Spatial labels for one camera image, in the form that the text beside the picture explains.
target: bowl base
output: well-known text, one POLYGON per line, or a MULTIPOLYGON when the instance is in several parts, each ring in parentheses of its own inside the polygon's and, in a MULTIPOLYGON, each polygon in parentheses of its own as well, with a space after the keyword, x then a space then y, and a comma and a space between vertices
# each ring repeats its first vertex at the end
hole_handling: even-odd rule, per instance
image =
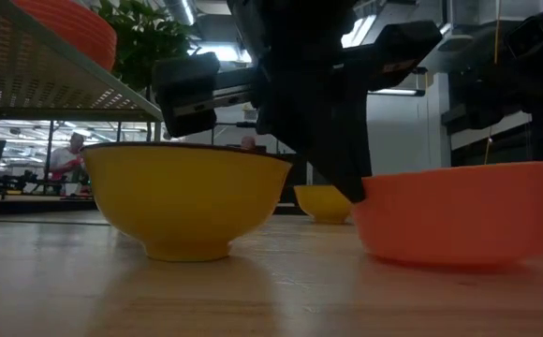
POLYGON ((343 225, 346 224, 346 219, 324 219, 324 218, 314 218, 313 222, 322 225, 343 225))
POLYGON ((180 246, 169 244, 144 244, 149 258, 166 262, 205 262, 227 257, 230 247, 227 242, 217 244, 194 244, 180 246))
POLYGON ((397 257, 385 257, 374 253, 369 253, 368 256, 374 258, 382 263, 410 267, 410 268, 444 268, 444 269, 469 269, 469 270, 497 270, 503 267, 515 265, 518 262, 518 258, 515 257, 501 257, 497 259, 468 259, 465 261, 457 261, 457 259, 451 260, 415 260, 415 259, 399 259, 397 257))

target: person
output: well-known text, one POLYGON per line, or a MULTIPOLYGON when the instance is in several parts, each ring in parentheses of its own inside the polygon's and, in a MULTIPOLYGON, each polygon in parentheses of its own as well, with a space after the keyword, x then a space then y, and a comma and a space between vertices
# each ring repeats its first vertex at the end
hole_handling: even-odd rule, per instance
POLYGON ((59 181, 65 175, 70 181, 74 172, 82 167, 81 147, 84 145, 84 137, 73 133, 69 140, 69 146, 56 149, 51 153, 50 173, 51 179, 59 181))
POLYGON ((241 149, 254 151, 257 149, 257 143, 255 142, 255 137, 253 136, 244 136, 241 140, 241 149))

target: table surface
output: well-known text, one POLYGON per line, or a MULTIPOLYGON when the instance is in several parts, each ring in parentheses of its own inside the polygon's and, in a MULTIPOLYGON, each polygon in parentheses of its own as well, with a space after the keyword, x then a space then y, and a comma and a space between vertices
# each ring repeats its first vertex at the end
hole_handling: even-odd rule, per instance
MULTIPOLYGON (((60 219, 75 218, 102 222, 60 219)), ((366 256, 352 226, 274 216, 230 258, 165 263, 109 226, 24 219, 0 222, 0 336, 543 337, 543 256, 406 268, 366 256)))

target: bowl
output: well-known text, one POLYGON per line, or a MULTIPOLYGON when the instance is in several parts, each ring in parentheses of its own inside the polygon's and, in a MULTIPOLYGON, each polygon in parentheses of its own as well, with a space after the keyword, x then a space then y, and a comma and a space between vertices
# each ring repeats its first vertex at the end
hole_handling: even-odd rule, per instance
POLYGON ((101 143, 82 157, 95 202, 147 256, 205 261, 263 224, 291 164, 270 154, 186 143, 101 143))
POLYGON ((13 3, 111 71, 115 62, 117 35, 98 14, 71 0, 13 0, 13 3))
POLYGON ((322 224, 343 224, 352 204, 333 185, 294 186, 301 209, 322 224))
POLYGON ((543 162, 441 168, 363 179, 353 218, 388 260, 503 265, 543 252, 543 162))

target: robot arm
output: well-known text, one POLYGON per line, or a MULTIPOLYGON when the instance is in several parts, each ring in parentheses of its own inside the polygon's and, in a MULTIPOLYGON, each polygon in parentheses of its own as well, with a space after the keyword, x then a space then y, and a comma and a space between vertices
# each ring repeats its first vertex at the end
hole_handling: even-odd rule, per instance
POLYGON ((453 90, 473 129, 497 124, 520 110, 543 117, 543 12, 501 33, 498 64, 491 55, 464 69, 453 90))
POLYGON ((354 3, 334 2, 311 21, 313 0, 228 0, 256 65, 218 73, 212 53, 159 63, 154 90, 169 133, 211 129, 215 108, 250 101, 257 133, 303 155, 352 202, 365 199, 368 92, 398 85, 442 35, 434 22, 391 24, 375 44, 344 50, 354 3))

